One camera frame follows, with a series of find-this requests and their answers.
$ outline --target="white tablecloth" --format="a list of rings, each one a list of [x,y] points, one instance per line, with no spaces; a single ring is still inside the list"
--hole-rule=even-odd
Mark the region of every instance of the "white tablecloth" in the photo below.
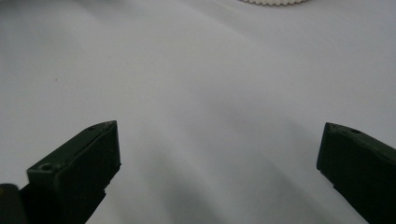
[[[89,223],[365,220],[316,169],[326,121],[396,147],[396,2],[0,2],[0,181],[102,121]]]

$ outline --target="white scalloped object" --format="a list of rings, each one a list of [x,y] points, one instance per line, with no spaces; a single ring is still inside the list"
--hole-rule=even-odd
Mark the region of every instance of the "white scalloped object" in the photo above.
[[[294,3],[300,3],[305,0],[242,0],[245,2],[249,3],[255,3],[255,4],[263,4],[263,5],[287,5],[287,4],[294,4]]]

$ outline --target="screw hole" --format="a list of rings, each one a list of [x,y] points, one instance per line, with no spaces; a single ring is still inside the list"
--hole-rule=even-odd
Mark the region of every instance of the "screw hole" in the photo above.
[[[50,170],[52,170],[52,165],[50,163],[45,163],[45,164],[40,165],[39,168],[43,171],[50,171]]]

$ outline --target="black object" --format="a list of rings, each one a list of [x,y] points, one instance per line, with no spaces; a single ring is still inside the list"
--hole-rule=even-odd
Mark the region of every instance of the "black object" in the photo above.
[[[29,168],[29,184],[19,193],[0,185],[0,223],[85,223],[119,169],[117,122],[91,126]]]
[[[360,131],[326,123],[318,169],[370,224],[396,223],[396,150]]]

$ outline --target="white surface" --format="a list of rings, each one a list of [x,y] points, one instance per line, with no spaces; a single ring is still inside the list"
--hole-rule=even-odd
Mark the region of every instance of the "white surface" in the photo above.
[[[396,147],[396,2],[0,2],[0,177],[116,119],[89,223],[364,219],[317,170],[326,121]]]

